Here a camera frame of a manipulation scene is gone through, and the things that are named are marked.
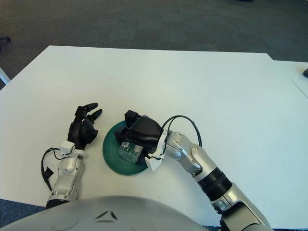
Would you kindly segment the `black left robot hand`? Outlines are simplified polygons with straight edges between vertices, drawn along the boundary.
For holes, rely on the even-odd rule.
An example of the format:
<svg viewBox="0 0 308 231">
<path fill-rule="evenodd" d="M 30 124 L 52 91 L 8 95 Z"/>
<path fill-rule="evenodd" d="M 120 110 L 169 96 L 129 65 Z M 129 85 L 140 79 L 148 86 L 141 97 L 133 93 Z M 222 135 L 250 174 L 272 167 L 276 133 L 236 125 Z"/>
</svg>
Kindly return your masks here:
<svg viewBox="0 0 308 231">
<path fill-rule="evenodd" d="M 86 145 L 93 142 L 97 137 L 98 130 L 94 128 L 94 122 L 102 114 L 103 110 L 99 109 L 89 114 L 90 111 L 97 107 L 98 103 L 77 107 L 75 118 L 69 128 L 67 140 L 72 142 L 78 150 L 84 150 Z"/>
</svg>

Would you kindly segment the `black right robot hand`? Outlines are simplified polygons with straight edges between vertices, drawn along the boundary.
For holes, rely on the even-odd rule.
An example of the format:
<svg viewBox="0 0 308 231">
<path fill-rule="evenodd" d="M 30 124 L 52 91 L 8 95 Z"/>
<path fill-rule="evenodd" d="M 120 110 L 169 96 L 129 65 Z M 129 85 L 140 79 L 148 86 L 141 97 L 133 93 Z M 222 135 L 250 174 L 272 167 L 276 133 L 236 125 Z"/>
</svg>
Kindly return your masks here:
<svg viewBox="0 0 308 231">
<path fill-rule="evenodd" d="M 145 158 L 156 151 L 162 133 L 163 129 L 156 121 L 128 110 L 125 124 L 114 131 L 120 145 L 119 155 L 130 163 L 144 164 Z"/>
</svg>

